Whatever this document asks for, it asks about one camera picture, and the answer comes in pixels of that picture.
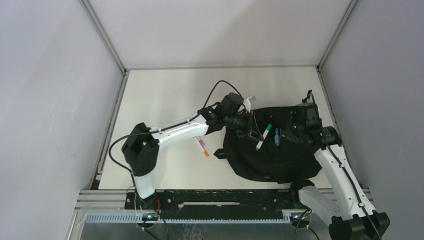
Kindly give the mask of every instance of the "pink marker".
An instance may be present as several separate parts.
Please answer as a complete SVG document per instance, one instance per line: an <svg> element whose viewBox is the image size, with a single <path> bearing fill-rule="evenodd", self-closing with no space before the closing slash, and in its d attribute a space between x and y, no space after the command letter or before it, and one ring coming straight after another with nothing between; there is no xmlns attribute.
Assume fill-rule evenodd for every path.
<svg viewBox="0 0 424 240"><path fill-rule="evenodd" d="M195 136L194 137L196 140L197 140L197 142L200 144L200 147L201 147L201 149L203 149L203 154L207 157L207 158L209 158L209 153L206 151L206 149L205 149L205 143L203 142L203 140L199 137L199 136Z"/></svg>

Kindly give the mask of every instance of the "gray wall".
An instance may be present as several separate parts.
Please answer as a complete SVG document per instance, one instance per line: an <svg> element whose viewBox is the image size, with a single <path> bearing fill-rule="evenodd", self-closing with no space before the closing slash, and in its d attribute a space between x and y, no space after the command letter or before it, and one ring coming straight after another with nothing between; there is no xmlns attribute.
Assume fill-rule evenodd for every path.
<svg viewBox="0 0 424 240"><path fill-rule="evenodd" d="M323 69L348 155L386 239L422 239L424 1L363 0Z"/></svg>
<svg viewBox="0 0 424 240"><path fill-rule="evenodd" d="M77 0L2 1L0 239L65 238L120 78Z"/></svg>
<svg viewBox="0 0 424 240"><path fill-rule="evenodd" d="M316 65L350 0L91 0L127 68Z"/></svg>

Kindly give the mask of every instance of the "white tabletop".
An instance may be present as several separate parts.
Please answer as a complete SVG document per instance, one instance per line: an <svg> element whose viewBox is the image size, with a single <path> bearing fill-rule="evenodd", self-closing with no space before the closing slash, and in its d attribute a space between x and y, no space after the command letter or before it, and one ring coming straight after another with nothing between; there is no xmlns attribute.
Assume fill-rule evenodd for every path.
<svg viewBox="0 0 424 240"><path fill-rule="evenodd" d="M138 123L149 126L168 124L199 110L218 80L232 83L244 97L256 96L253 109L294 106L312 89L324 126L333 126L324 93L314 67L251 67L132 70L120 104L111 141L131 133ZM220 83L209 104L234 92ZM187 139L161 150L152 180L156 189L287 189L290 184L257 182L233 172L226 159L213 153L223 146L225 130L202 139L210 157L206 158L194 139ZM115 145L114 158L127 166L121 147ZM311 179L318 188L331 188L321 170ZM127 189L132 185L127 170L106 157L99 189Z"/></svg>

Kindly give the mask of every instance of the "black cable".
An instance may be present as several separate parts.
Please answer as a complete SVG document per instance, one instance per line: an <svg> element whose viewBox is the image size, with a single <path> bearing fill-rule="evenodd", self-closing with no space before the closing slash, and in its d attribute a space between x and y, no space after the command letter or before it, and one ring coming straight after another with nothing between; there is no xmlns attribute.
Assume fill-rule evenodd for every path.
<svg viewBox="0 0 424 240"><path fill-rule="evenodd" d="M156 214L157 214L157 216L159 216L159 217L161 217L161 214L156 210L156 209L154 209L152 206L150 206L149 204L147 204L147 202L145 202L144 200L143 200L143 198L142 197L140 197L140 195L139 195L139 193L137 192L137 189L135 189L134 190L134 193L136 194L136 196L137 196L137 198L142 202L142 203L144 203L149 209L151 209L151 210L153 210ZM168 229L168 224L167 224L167 221L165 221L165 219L163 219L163 218L160 218L160 219L162 219L162 221L163 221L163 224L165 224L165 228L166 228L166 239L167 240L170 240L170 231L169 231L169 229Z"/></svg>
<svg viewBox="0 0 424 240"><path fill-rule="evenodd" d="M311 228L311 227L308 227L308 229L313 233L313 234L315 234L315 237L316 237L316 239L318 239L318 240L320 240L320 237L318 236L318 234Z"/></svg>
<svg viewBox="0 0 424 240"><path fill-rule="evenodd" d="M294 240L298 239L298 229L299 229L299 223L301 223L303 216L308 213L311 209L308 207L299 217L299 220L297 221L296 228L294 229Z"/></svg>
<svg viewBox="0 0 424 240"><path fill-rule="evenodd" d="M313 93L310 93L309 95L312 97L312 104L313 104L314 109L315 109L316 117L317 117L318 119L320 119L320 116L319 116L319 113L318 113L318 107L317 107L317 105L315 104L314 94L313 94ZM334 151L333 151L333 150L332 150L332 148L330 147L329 142L328 142L328 141L327 141L327 139L324 137L324 133L323 133L323 131L324 131L324 130L323 130L323 125L322 125L322 124L319 124L319 128L320 128L320 131L321 131L321 138L324 140L324 142L325 142L325 144L326 144L326 146L327 146L327 148L328 148L328 151L331 153L331 155L333 156L333 158L337 161L337 163L338 163L339 167L341 167L341 166L342 166L342 162L341 162L341 161L340 161L340 159L336 156L336 154L334 153ZM358 203L359 203L359 204L362 204L363 202L362 202L362 200L361 200L361 197L360 197L360 195L359 195L358 189L357 189L357 187L355 186L354 181L353 181L353 179L352 179L351 175L348 173L348 171L346 170L346 168L345 168L345 167L341 167L341 168L343 169L344 174L346 175L347 179L349 180L350 184L352 185L352 188L353 188L353 191L355 192L355 195L356 195L356 198L357 198ZM368 220L371 222L371 225L372 225L372 227L374 228L374 231L375 231L375 233L377 234L378 239L379 239L379 240L382 240L382 237L380 236L380 233L379 233L379 231L377 230L376 225L374 225L374 222L373 222L373 220L371 219L370 215L368 214L367 210L365 209L365 207L364 207L364 206L361 206L361 208L362 208L363 212L365 213L365 215L367 216Z"/></svg>
<svg viewBox="0 0 424 240"><path fill-rule="evenodd" d="M134 133L134 134L129 134L129 135L125 135L125 136L122 136L122 137L120 137L120 138L118 138L116 141L114 141L111 145L110 145L110 147L109 147L109 151L108 151L108 154L109 154L109 158L115 163L115 164L117 164L118 166L120 166L120 167L122 167L122 168L124 168L124 169L126 169L130 174L132 174L133 173L133 171L131 171L131 169L129 169L128 167L126 167L126 166L124 166L124 165L122 165L121 163L119 163L119 162L117 162L116 160L115 160L115 158L112 156L112 148L118 143L118 142L120 142L120 141L122 141L122 140L124 140L124 139L127 139L127 138L130 138L130 137L134 137L134 136L139 136L139 135L146 135L146 134L155 134L155 133L158 133L159 131L150 131L150 132L141 132L141 133Z"/></svg>
<svg viewBox="0 0 424 240"><path fill-rule="evenodd" d="M239 92L239 90L237 90L237 88L235 88L235 87L234 87L231 83L229 83L229 82L227 82L227 81L225 81L225 80L219 80L219 81L217 81L217 82L215 83L215 86L213 86L213 88L212 88L212 90L210 91L209 95L207 96L206 101L204 102L204 105L203 105L203 107L202 107L202 108L206 107L206 105L208 104L209 98L211 98L212 93L214 92L215 88L217 87L217 85L218 85L219 83L226 83L226 84L230 85L230 86L232 87L232 89L234 89L234 90L238 93L238 95L239 95L241 98L243 98L243 96L242 96L242 94Z"/></svg>
<svg viewBox="0 0 424 240"><path fill-rule="evenodd" d="M146 224L146 222L147 222L147 220L144 220L144 222L142 223L142 224L140 224L140 223L136 223L137 224L137 227L140 227L140 228L143 228L143 231L144 231L144 228L146 228L145 227L145 224Z"/></svg>
<svg viewBox="0 0 424 240"><path fill-rule="evenodd" d="M146 233L148 233L150 236L152 236L156 240L160 240L156 235L154 235L152 232L150 232L147 228L144 229Z"/></svg>
<svg viewBox="0 0 424 240"><path fill-rule="evenodd" d="M206 98L206 101L204 102L204 105L203 105L203 107L202 108L205 108L206 107L206 105L208 104L208 101L209 101L209 99L211 98L211 95L212 95L212 93L214 92L214 90L215 90L215 88L217 87L217 85L219 84L219 83L226 83L226 84L228 84L228 85L230 85L237 93L238 93L238 95L240 95L240 97L242 97L243 98L243 96L242 96L242 94L231 84L231 83L229 83L229 82L227 82L227 81L225 81L225 80L219 80L217 83L215 83L215 85L213 86L213 88L212 88L212 90L210 91L210 93L209 93L209 95L207 96L207 98ZM191 121L193 121L193 120L195 120L197 117L199 117L200 116L200 114L196 114L194 117L192 117L192 118L190 118L189 120L188 120L188 122L191 122ZM186 124L187 122L186 121L183 121L183 122L180 122L180 123L177 123L177 124L174 124L174 125L171 125L171 126L168 126L168 127L165 127L165 128L163 128L163 129L161 129L161 132L164 132L164 131L166 131L166 130L168 130L168 129L172 129L172 128L175 128L175 127L178 127L178 126L181 126L181 125L184 125L184 124ZM118 161L116 161L115 160L115 158L112 156L112 148L117 144L117 143L119 143L120 141L122 141L122 140L124 140L124 139L127 139L127 138L130 138L130 137L134 137L134 136L140 136L140 135L147 135L147 134L157 134L157 133L159 133L159 131L158 130L156 130L156 131L149 131L149 132L141 132L141 133L134 133L134 134L128 134L128 135L125 135L125 136L122 136L122 137L120 137L120 138L118 138L117 140L115 140L111 145L110 145L110 147L109 147L109 149L108 149L108 155L109 155L109 158L112 160L112 162L114 162L116 165L118 165L118 166L120 166L120 167L122 167L122 168L124 168L124 169L126 169L130 174L131 174L131 179L132 179L132 183L134 184L134 186L136 185L136 183L135 183L135 180L134 180L134 176L133 176L133 171L130 169L130 168L128 168L127 166L124 166L124 165L122 165L121 163L119 163ZM147 207L148 208L150 208L150 209L152 209L159 217L161 216L160 215L160 213L158 212L158 211L156 211L154 208L152 208L149 204L147 204L140 196L139 196L139 194L138 194L138 192L137 192L137 189L135 189L135 194L136 194L136 196L145 204L145 205L147 205ZM165 224L165 227L166 227L166 239L167 240L169 240L170 239L170 232L169 232L169 229L168 229L168 225L167 225L167 222L165 221L165 219L162 219L162 221L163 221L163 223ZM148 232L148 231L146 231L148 234L150 234L152 237L154 237L155 239L158 239L156 236L154 236L151 232Z"/></svg>
<svg viewBox="0 0 424 240"><path fill-rule="evenodd" d="M212 88L212 90L210 91L210 93L209 93L209 95L207 96L207 98L206 98L206 101L204 102L204 105L203 105L203 107L202 108L204 108L204 107L206 107L206 105L208 104L208 101L209 101L209 98L211 98L211 95L212 95L212 93L214 92L214 90L215 90L215 88L217 87L217 85L219 84L219 83L226 83L226 84L228 84L228 85L230 85L237 93L238 93L238 95L240 95L240 97L242 97L243 98L243 96L242 96L242 94L237 90L237 88L235 88L231 83L229 83L229 82L227 82L227 81L225 81L225 80L219 80L218 82L216 82L215 83L215 85L213 86L213 88ZM191 122L191 121L193 121L193 120L195 120L197 117L199 117L200 116L200 114L196 114L194 117L192 117L192 118L190 118L188 121L189 122ZM172 128L175 128L175 127L178 127L178 126L181 126L181 125L184 125L184 124L186 124L187 122L186 121L183 121L183 122L180 122L180 123L177 123L177 124L174 124L174 125L172 125L172 126L168 126L168 127L165 127L165 128L163 128L163 129L161 129L161 131L162 132L164 132L164 131L166 131L166 130L168 130L168 129L172 129ZM127 139L127 138L130 138L130 137L134 137L134 136L139 136L139 135L146 135L146 134L157 134L157 133L159 133L159 131L158 130L156 130L156 131L150 131L150 132L141 132L141 133L135 133L135 134L129 134L129 135L125 135L125 136L122 136L122 137L120 137L120 138L118 138L116 141L114 141L111 145L110 145L110 147L109 147L109 150L108 150L108 155L109 155L109 158L112 160L112 162L114 162L115 164L117 164L118 166L120 166L121 168L124 168L124 169L126 169L130 174L132 174L133 173L133 171L131 170L131 169L129 169L127 166L124 166L124 165L122 165L121 163L119 163L118 161L116 161L115 160L115 158L112 156L112 148L118 143L118 142L120 142L120 141L122 141L122 140L124 140L124 139Z"/></svg>

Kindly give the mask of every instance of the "black backpack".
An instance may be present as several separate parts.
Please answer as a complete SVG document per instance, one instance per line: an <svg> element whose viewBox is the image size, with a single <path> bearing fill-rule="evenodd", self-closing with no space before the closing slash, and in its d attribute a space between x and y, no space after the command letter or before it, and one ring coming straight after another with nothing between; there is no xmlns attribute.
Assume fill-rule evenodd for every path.
<svg viewBox="0 0 424 240"><path fill-rule="evenodd" d="M223 148L214 155L227 159L235 174L252 181L284 184L315 177L321 170L314 157L317 147L305 146L283 137L279 146L274 142L276 128L284 130L290 113L295 110L294 106L254 110L254 119L261 133L269 124L272 126L261 148L256 150L257 141L239 138L234 130L227 128Z"/></svg>

